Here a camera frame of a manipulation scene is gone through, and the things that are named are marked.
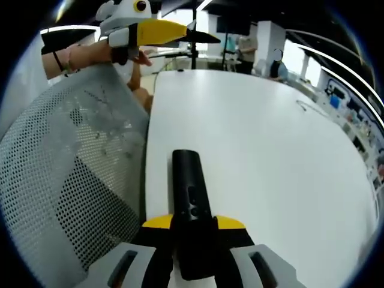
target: ceiling light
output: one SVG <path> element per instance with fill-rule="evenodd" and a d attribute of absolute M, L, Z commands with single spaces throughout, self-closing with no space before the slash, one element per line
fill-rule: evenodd
<path fill-rule="evenodd" d="M 98 26 L 91 25 L 65 25 L 65 26 L 56 26 L 48 29 L 44 29 L 40 31 L 40 34 L 55 32 L 55 31 L 65 31 L 65 30 L 74 30 L 74 29 L 85 29 L 85 30 L 94 30 L 95 31 L 95 42 L 97 42 L 100 38 L 101 31 Z"/>
<path fill-rule="evenodd" d="M 372 94 L 378 99 L 379 103 L 382 105 L 382 107 L 384 108 L 384 104 L 383 104 L 383 100 L 380 98 L 380 96 L 378 95 L 378 93 L 367 83 L 367 81 L 365 81 L 362 77 L 360 77 L 360 75 L 356 72 L 354 72 L 351 68 L 349 68 L 347 65 L 344 65 L 343 63 L 341 63 L 339 60 L 336 60 L 335 58 L 333 57 L 330 57 L 329 55 L 323 53 L 323 52 L 320 52 L 316 49 L 313 49 L 313 48 L 310 48 L 310 47 L 307 47 L 307 46 L 304 46 L 304 45 L 301 45 L 301 44 L 296 44 L 299 48 L 302 48 L 304 50 L 308 50 L 308 51 L 311 51 L 313 53 L 316 53 L 320 56 L 323 56 L 324 58 L 327 58 L 333 62 L 335 62 L 336 64 L 342 66 L 345 70 L 347 70 L 349 73 L 351 73 L 352 75 L 354 75 L 357 79 L 359 79 L 371 92 Z"/>
<path fill-rule="evenodd" d="M 378 114 L 378 112 L 375 110 L 375 108 L 373 108 L 373 106 L 371 105 L 371 103 L 368 102 L 368 100 L 355 88 L 353 87 L 350 83 L 348 83 L 346 80 L 344 80 L 343 78 L 341 78 L 339 75 L 337 75 L 336 73 L 334 73 L 333 71 L 331 71 L 330 69 L 322 66 L 322 69 L 329 73 L 330 75 L 334 76 L 335 78 L 337 78 L 340 82 L 342 82 L 343 84 L 345 84 L 349 89 L 351 89 L 360 99 L 361 101 L 364 102 L 365 105 L 367 105 L 367 107 L 371 110 L 372 114 L 374 114 L 377 118 L 377 120 L 380 122 L 382 128 L 384 129 L 384 122 L 382 121 L 380 115 Z"/>
<path fill-rule="evenodd" d="M 198 8 L 196 10 L 202 11 L 211 2 L 212 2 L 212 0 L 204 0 L 204 2 L 201 3 L 200 6 L 198 6 Z"/>

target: hand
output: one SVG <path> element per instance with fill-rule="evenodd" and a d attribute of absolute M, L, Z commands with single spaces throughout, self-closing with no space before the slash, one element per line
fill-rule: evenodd
<path fill-rule="evenodd" d="M 133 59 L 133 62 L 140 65 L 152 66 L 152 62 L 147 57 L 147 55 L 150 53 L 152 53 L 150 50 L 147 50 L 144 52 L 140 50 L 138 57 L 135 57 Z"/>

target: white table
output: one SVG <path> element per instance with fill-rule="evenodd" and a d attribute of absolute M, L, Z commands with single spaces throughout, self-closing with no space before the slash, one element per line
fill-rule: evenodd
<path fill-rule="evenodd" d="M 371 187 L 339 126 L 296 100 L 316 106 L 253 76 L 161 73 L 148 135 L 147 218 L 172 211 L 172 151 L 195 150 L 214 215 L 242 221 L 255 244 L 292 264 L 307 287 L 340 288 L 374 229 Z M 215 287 L 213 279 L 197 282 L 176 270 L 169 287 Z"/>

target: bird eye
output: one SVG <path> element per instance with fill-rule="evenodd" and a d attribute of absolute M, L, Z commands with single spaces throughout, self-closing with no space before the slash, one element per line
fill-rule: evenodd
<path fill-rule="evenodd" d="M 146 2 L 142 0 L 138 0 L 134 4 L 134 9 L 136 12 L 143 12 L 146 8 Z"/>

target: window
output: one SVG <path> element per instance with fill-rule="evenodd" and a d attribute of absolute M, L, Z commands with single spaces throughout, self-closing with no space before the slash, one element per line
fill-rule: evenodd
<path fill-rule="evenodd" d="M 187 26 L 193 20 L 193 13 L 190 9 L 178 9 L 172 13 L 169 13 L 166 17 L 161 17 L 161 12 L 157 15 L 157 18 L 160 20 L 168 20 L 176 22 L 182 25 Z M 208 12 L 207 11 L 198 11 L 197 12 L 197 25 L 196 30 L 208 33 Z M 160 50 L 169 50 L 170 48 L 159 48 Z M 208 44 L 206 43 L 197 43 L 196 49 L 199 51 L 207 51 Z"/>
<path fill-rule="evenodd" d="M 319 83 L 321 70 L 321 65 L 315 59 L 310 57 L 305 78 L 311 81 L 311 84 L 314 87 L 317 87 L 317 84 Z"/>
<path fill-rule="evenodd" d="M 289 71 L 298 75 L 301 74 L 301 69 L 304 61 L 304 51 L 296 46 L 295 43 L 288 39 L 284 45 L 283 62 Z"/>

